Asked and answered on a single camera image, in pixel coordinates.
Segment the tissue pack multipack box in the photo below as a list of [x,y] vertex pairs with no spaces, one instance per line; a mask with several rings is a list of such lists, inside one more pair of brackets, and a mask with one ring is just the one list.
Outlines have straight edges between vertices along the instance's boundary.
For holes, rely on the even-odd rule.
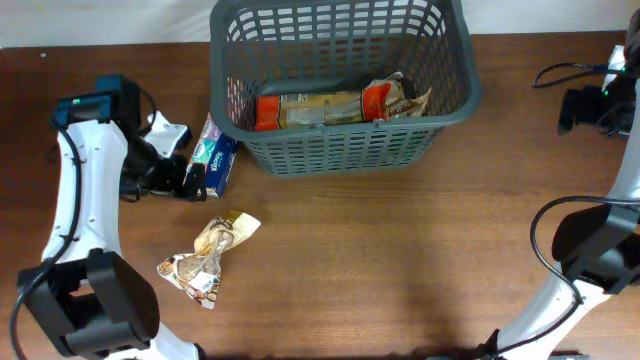
[[238,148],[239,143],[224,134],[208,114],[186,169],[187,172],[195,163],[206,166],[207,198],[220,198],[224,194]]

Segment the long pasta package red ends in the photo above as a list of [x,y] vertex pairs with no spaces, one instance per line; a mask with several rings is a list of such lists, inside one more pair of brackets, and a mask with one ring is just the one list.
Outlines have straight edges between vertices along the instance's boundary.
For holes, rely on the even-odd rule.
[[259,96],[255,130],[334,126],[386,120],[390,83],[373,85],[360,92]]

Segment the grey plastic shopping basket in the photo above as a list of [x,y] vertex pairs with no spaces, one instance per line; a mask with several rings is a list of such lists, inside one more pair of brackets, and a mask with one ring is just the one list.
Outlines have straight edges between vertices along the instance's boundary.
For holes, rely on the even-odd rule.
[[[460,0],[220,1],[209,25],[213,119],[275,176],[407,166],[481,102]],[[395,72],[428,96],[423,116],[255,128],[261,96],[358,90]]]

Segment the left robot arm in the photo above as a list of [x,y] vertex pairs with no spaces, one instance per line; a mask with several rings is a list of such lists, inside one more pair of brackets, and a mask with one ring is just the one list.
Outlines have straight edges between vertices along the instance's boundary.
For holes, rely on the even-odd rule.
[[17,320],[27,308],[63,357],[203,359],[197,344],[160,319],[152,285],[122,256],[119,202],[147,194],[193,200],[180,154],[185,125],[154,110],[141,124],[138,84],[122,75],[97,78],[93,92],[62,98],[50,118],[57,131],[60,180],[53,228],[40,265],[19,272],[9,320],[14,353]]

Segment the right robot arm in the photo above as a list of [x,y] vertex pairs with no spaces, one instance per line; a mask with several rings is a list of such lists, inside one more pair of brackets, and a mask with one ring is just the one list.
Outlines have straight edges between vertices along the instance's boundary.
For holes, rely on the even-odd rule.
[[[550,276],[521,314],[478,346],[477,359],[553,359],[555,348],[596,306],[639,283],[639,16],[632,15],[625,42],[605,64],[576,64],[577,75],[602,75],[602,86],[566,91],[561,134],[588,124],[627,140],[622,163],[605,197],[566,196],[534,216],[530,244]],[[552,257],[538,246],[537,227],[552,208],[581,202],[552,241]]]

